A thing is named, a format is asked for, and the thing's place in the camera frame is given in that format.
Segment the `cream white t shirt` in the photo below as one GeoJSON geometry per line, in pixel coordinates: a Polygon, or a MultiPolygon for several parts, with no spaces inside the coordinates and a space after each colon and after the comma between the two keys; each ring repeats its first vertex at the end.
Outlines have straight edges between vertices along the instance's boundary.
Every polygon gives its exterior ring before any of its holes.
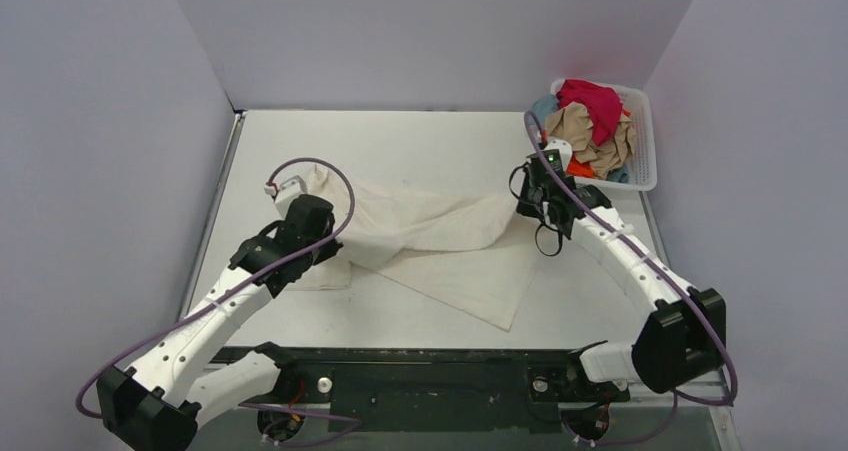
{"type": "Polygon", "coordinates": [[[329,201],[349,218],[329,261],[311,268],[297,290],[351,285],[358,266],[504,331],[511,329],[540,255],[534,221],[508,193],[446,194],[372,183],[346,187],[314,165],[285,187],[329,201]]]}

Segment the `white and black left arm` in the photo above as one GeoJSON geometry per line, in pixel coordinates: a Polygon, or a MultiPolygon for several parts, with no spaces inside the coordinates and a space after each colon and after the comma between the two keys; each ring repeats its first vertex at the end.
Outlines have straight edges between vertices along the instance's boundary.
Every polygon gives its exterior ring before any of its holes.
{"type": "Polygon", "coordinates": [[[126,369],[96,381],[104,427],[133,450],[185,450],[215,417],[256,396],[292,397],[298,373],[272,343],[215,371],[206,366],[257,311],[341,248],[330,202],[286,200],[284,217],[240,244],[215,284],[178,328],[126,369]]]}

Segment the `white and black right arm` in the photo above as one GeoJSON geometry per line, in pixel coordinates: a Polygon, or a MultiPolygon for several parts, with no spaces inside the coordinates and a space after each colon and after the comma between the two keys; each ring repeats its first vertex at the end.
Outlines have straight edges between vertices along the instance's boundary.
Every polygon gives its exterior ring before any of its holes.
{"type": "Polygon", "coordinates": [[[636,380],[665,393],[726,364],[726,305],[671,271],[635,235],[611,200],[593,185],[554,179],[529,158],[517,211],[586,251],[621,288],[642,320],[638,334],[578,353],[565,373],[569,393],[588,400],[607,382],[636,380]]]}

